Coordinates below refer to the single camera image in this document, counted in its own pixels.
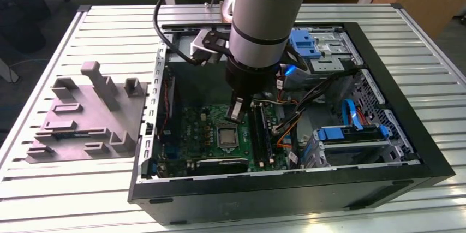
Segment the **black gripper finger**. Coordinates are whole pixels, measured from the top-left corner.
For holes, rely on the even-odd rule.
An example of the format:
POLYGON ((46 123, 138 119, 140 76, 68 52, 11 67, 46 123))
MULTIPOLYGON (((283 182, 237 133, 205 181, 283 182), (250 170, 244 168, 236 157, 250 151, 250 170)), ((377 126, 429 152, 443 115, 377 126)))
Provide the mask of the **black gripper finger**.
POLYGON ((233 123, 241 123, 244 115, 250 108, 252 97, 238 97, 236 95, 230 96, 229 106, 226 110, 225 118, 233 123))

